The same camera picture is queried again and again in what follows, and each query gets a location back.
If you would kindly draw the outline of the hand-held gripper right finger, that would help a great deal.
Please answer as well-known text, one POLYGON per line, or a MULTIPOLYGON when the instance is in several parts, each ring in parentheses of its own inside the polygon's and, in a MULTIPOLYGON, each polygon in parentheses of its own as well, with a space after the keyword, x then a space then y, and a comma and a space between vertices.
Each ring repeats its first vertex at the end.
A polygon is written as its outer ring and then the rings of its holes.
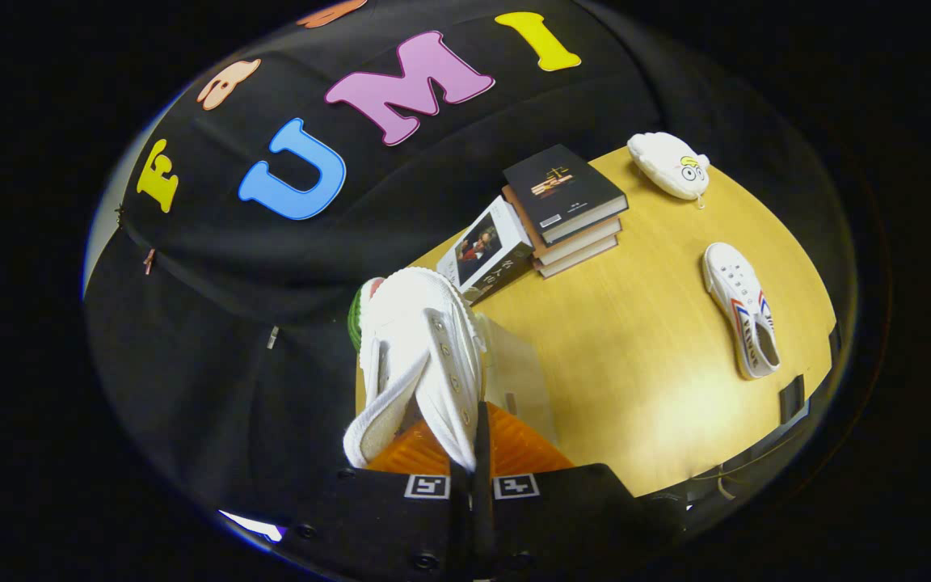
POLYGON ((574 464, 503 408, 485 413, 478 563, 496 581, 635 580, 682 538, 679 495, 633 495, 609 466, 574 464))

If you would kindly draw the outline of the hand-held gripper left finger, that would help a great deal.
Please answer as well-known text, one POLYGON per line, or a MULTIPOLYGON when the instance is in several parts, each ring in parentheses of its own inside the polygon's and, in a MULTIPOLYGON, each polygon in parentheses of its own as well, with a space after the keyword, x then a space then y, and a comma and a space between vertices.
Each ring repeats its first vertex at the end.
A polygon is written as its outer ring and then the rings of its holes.
POLYGON ((469 476, 418 421, 365 468, 300 505, 280 542, 292 566, 336 581, 444 581, 468 551, 469 476))

